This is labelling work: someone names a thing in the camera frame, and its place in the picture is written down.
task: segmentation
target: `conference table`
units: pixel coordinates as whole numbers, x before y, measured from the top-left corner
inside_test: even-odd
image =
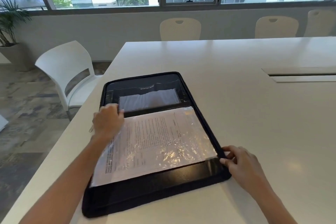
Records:
[[[336,37],[317,37],[126,43],[3,224],[18,223],[87,145],[106,82],[169,71],[181,73],[221,146],[244,146],[258,157],[298,223],[335,223]],[[96,219],[83,217],[79,205],[71,223],[240,224],[266,219],[231,178]]]

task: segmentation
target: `black zippered portfolio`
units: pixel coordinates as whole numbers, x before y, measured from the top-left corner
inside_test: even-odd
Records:
[[[119,106],[121,106],[121,97],[173,89],[176,92],[177,99],[168,98],[150,104],[142,102],[138,103],[138,105],[123,103],[126,107],[125,118],[191,106],[195,110],[196,116],[208,135],[218,157],[226,158],[178,72],[158,73],[108,82],[104,85],[100,106],[105,106],[109,103],[119,103]],[[223,182],[229,179],[231,174],[226,167],[220,164],[219,158],[211,158],[203,162],[97,187],[90,187],[90,180],[83,196],[83,215],[87,218],[100,217]]]

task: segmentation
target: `plastic chair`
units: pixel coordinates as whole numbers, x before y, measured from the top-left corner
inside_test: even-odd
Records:
[[[331,10],[311,10],[304,37],[328,36],[336,22],[336,13]]]
[[[89,53],[77,41],[48,50],[37,59],[35,65],[56,84],[56,90],[69,120],[71,120],[69,109],[81,107],[101,77],[101,75],[95,75]],[[86,69],[89,70],[90,75],[66,95],[65,88],[68,83]]]
[[[171,18],[160,24],[162,41],[199,40],[201,23],[192,18]]]
[[[265,16],[257,21],[255,38],[295,37],[299,22],[286,16]]]

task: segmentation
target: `gray planter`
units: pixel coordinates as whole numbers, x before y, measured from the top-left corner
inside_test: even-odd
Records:
[[[0,53],[5,56],[18,71],[29,71],[34,68],[28,48],[24,44],[11,47],[0,47]]]

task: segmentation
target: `hand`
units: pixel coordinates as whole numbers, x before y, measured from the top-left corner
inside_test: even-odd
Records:
[[[228,159],[221,158],[219,161],[229,169],[237,183],[256,201],[260,200],[265,193],[273,191],[255,155],[241,146],[230,145],[222,149],[230,153],[227,155]]]
[[[109,142],[119,132],[124,124],[124,110],[118,114],[117,104],[102,106],[99,112],[93,114],[94,137],[104,138]]]

